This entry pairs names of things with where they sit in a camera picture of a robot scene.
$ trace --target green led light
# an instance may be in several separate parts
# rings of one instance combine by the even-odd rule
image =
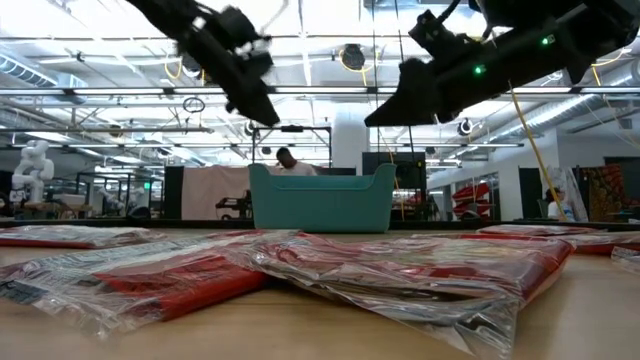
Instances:
[[[542,44],[542,46],[547,46],[547,45],[553,44],[554,42],[556,42],[556,37],[553,36],[553,35],[549,35],[549,36],[543,38],[540,41],[540,44]]]
[[[473,73],[474,73],[475,75],[482,75],[485,71],[487,71],[487,68],[486,68],[486,67],[484,67],[484,65],[476,65],[476,66],[473,68]]]

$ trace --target plastic bin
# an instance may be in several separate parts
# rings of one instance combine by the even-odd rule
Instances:
[[[258,229],[382,233],[389,229],[396,166],[369,176],[277,176],[249,166]]]

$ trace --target table surface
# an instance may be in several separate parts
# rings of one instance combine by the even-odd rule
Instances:
[[[0,265],[70,251],[0,248]],[[573,256],[558,282],[520,313],[514,359],[638,359],[639,300],[640,277],[614,267],[608,257]],[[2,360],[216,358],[472,359],[379,315],[287,287],[248,294],[106,343],[35,308],[0,300]]]

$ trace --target plastic bag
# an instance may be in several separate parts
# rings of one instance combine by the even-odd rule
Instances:
[[[37,259],[0,268],[0,297],[106,339],[259,288],[266,275],[229,263],[218,249],[288,234],[215,234]]]
[[[553,238],[571,243],[577,254],[609,255],[616,246],[640,250],[640,232],[603,232],[560,235]]]
[[[289,237],[223,248],[230,261],[424,331],[483,359],[511,356],[517,312],[572,248],[540,239],[422,236],[339,244]]]
[[[559,225],[494,225],[478,230],[480,234],[552,236],[570,234],[589,234],[598,232],[597,229],[586,227]]]
[[[95,228],[74,225],[30,225],[0,229],[0,246],[100,249],[166,239],[143,228]]]
[[[616,247],[611,260],[619,268],[640,275],[640,251]]]

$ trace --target person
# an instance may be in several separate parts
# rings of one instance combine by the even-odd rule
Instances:
[[[575,222],[576,218],[573,215],[573,208],[571,206],[571,203],[569,201],[566,201],[564,191],[558,188],[554,188],[554,190],[556,191],[556,195],[558,195],[558,200],[560,200],[560,204],[562,205],[562,211],[564,212],[564,215],[567,217],[567,221]],[[560,211],[558,210],[558,204],[553,199],[553,194],[551,194],[551,189],[547,190],[545,194],[545,200],[549,203],[549,207],[547,208],[547,217],[549,219],[558,219],[562,221],[563,219],[560,216]]]
[[[280,175],[316,176],[313,166],[296,160],[287,148],[280,148],[276,153],[278,162],[282,165]]]

